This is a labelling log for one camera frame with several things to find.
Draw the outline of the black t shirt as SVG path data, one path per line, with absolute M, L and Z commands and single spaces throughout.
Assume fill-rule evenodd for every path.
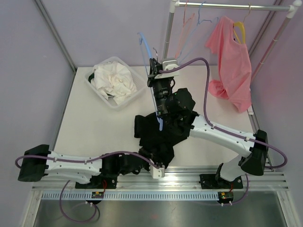
M 147 116 L 136 115 L 134 119 L 134 137 L 138 138 L 139 154 L 151 159 L 156 165 L 167 168 L 175 154 L 173 147 L 189 137 L 193 129 L 193 121 L 198 117 L 197 112 L 189 115 L 183 132 L 175 133 L 166 126 L 159 130 L 159 123 L 155 113 Z

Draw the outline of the white tank top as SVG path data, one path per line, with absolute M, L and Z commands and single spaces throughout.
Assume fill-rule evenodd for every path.
M 93 67 L 93 86 L 106 100 L 112 97 L 117 105 L 137 92 L 130 70 L 113 61 Z

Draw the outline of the pink wire hanger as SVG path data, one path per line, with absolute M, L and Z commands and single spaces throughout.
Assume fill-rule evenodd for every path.
M 183 24 L 182 24 L 182 30 L 179 35 L 179 40 L 178 40 L 178 47 L 175 53 L 175 58 L 178 59 L 182 55 L 182 50 L 185 47 L 186 40 L 189 36 L 190 30 L 192 23 L 195 18 L 195 13 L 192 13 L 190 16 L 186 16 L 187 13 L 187 4 L 188 0 L 186 1 L 186 4 L 184 6 L 184 13 L 183 13 Z

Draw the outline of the green and white raglan shirt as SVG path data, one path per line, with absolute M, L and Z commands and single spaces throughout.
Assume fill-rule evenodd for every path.
M 94 79 L 94 73 L 92 73 L 89 77 L 88 77 L 88 82 L 91 83 L 91 81 Z

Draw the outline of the pink t shirt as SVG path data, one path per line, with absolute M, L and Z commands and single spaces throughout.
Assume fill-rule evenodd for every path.
M 217 98 L 226 99 L 242 113 L 251 106 L 251 63 L 248 49 L 233 39 L 234 22 L 226 16 L 220 18 L 205 43 L 217 55 L 219 79 L 209 82 L 208 91 Z

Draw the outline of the yellow hanger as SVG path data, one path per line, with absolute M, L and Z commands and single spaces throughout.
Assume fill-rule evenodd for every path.
M 233 34 L 234 34 L 234 37 L 236 38 L 236 41 L 239 44 L 245 44 L 246 43 L 246 30 L 245 30 L 244 23 L 245 23 L 246 18 L 250 15 L 250 12 L 251 12 L 251 4 L 250 3 L 248 4 L 248 7 L 249 7 L 249 12 L 244 17 L 244 19 L 242 21 L 237 21 L 237 22 L 233 23 Z M 236 28 L 240 31 L 241 38 L 239 37 L 239 35 L 236 32 Z

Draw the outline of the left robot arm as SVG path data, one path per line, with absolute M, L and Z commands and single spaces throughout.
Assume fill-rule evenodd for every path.
M 114 188 L 114 180 L 119 175 L 137 175 L 143 168 L 154 179 L 162 174 L 154 162 L 136 152 L 116 151 L 98 157 L 79 157 L 50 151 L 45 144 L 27 150 L 15 160 L 15 165 L 19 168 L 21 182 L 62 179 L 75 182 L 77 189 Z

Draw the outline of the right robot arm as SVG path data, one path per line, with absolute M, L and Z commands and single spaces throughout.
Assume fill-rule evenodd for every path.
M 150 72 L 147 86 L 152 88 L 156 118 L 160 130 L 183 137 L 205 139 L 228 148 L 238 155 L 229 162 L 221 163 L 216 173 L 202 174 L 200 183 L 203 189 L 230 189 L 235 187 L 242 175 L 262 176 L 265 172 L 268 153 L 267 133 L 237 131 L 211 122 L 207 114 L 194 111 L 195 101 L 187 88 L 176 92 L 172 87 L 178 71 L 193 63 L 189 61 L 182 66 L 175 59 L 167 61 L 168 65 L 150 58 Z

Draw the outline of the white plastic basket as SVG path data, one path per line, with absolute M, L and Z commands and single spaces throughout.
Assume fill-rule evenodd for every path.
M 84 80 L 109 108 L 117 111 L 139 98 L 147 88 L 146 80 L 115 56 L 93 66 Z

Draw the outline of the metal clothes rack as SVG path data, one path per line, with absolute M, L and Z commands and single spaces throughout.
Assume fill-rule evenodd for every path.
M 168 49 L 169 49 L 169 41 L 170 41 L 170 36 L 171 36 L 171 29 L 172 29 L 172 24 L 173 24 L 173 18 L 174 18 L 174 13 L 175 13 L 175 9 L 176 7 L 179 6 L 185 6 L 186 2 L 180 2 L 178 0 L 173 0 L 170 3 L 170 9 L 169 9 L 169 21 L 168 21 L 168 27 L 167 27 L 167 32 L 166 32 L 166 37 L 165 37 L 165 44 L 164 44 L 164 51 L 163 51 L 163 60 L 166 59 L 167 54 L 168 54 Z M 189 7 L 199 7 L 198 3 L 188 3 Z M 251 82 L 252 79 L 254 78 L 254 76 L 256 76 L 256 74 L 259 72 L 262 64 L 265 62 L 265 60 L 267 59 L 268 55 L 271 53 L 272 48 L 275 46 L 276 41 L 278 40 L 278 38 L 280 37 L 280 35 L 282 34 L 285 26 L 288 24 L 288 22 L 290 21 L 290 19 L 292 19 L 295 15 L 295 13 L 297 12 L 298 8 L 302 5 L 302 1 L 300 0 L 295 0 L 291 5 L 289 5 L 288 7 L 281 7 L 281 6 L 252 6 L 251 5 L 251 10 L 264 10 L 264 11 L 286 11 L 287 15 L 286 18 L 283 22 L 283 24 L 281 25 L 279 31 L 277 32 L 275 38 L 273 39 L 273 41 L 271 42 L 270 46 L 267 48 L 264 56 L 262 57 L 261 62 L 258 64 L 258 66 L 256 67 L 255 71 L 252 71 L 251 74 Z M 206 3 L 205 8 L 220 8 L 220 9 L 249 9 L 248 5 L 232 5 L 232 4 L 214 4 L 214 3 Z M 206 83 L 206 92 L 208 91 L 208 87 L 209 87 L 209 82 L 207 81 Z

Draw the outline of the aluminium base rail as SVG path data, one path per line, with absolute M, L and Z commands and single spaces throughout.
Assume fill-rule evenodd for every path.
M 151 174 L 142 170 L 140 174 L 120 175 L 117 177 L 118 191 L 200 191 L 200 174 L 212 174 L 217 166 L 194 166 L 173 161 L 161 179 L 153 179 Z M 287 191 L 288 185 L 283 172 L 266 170 L 263 176 L 249 175 L 251 191 Z

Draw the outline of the aluminium right frame post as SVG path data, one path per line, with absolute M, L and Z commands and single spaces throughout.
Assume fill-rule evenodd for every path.
M 265 35 L 266 30 L 270 26 L 273 19 L 275 18 L 275 15 L 276 15 L 275 11 L 268 10 L 266 17 L 265 17 L 261 27 L 259 28 L 259 30 L 251 44 L 251 47 L 248 50 L 250 58 L 254 55 L 258 44 L 262 41 L 263 36 Z

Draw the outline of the aluminium corner frame post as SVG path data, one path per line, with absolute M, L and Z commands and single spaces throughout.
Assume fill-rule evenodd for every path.
M 65 60 L 67 61 L 70 69 L 72 70 L 72 72 L 74 74 L 76 74 L 77 71 L 77 67 L 74 63 L 74 61 L 72 60 L 70 54 L 68 53 L 67 48 L 65 47 L 56 27 L 55 24 L 51 18 L 51 16 L 49 15 L 44 3 L 42 0 L 33 0 L 33 3 L 35 4 L 35 6 L 37 7 L 38 11 L 40 12 L 43 20 L 45 21 L 50 33 L 52 34 L 58 48 L 60 49 L 61 53 L 63 54 Z

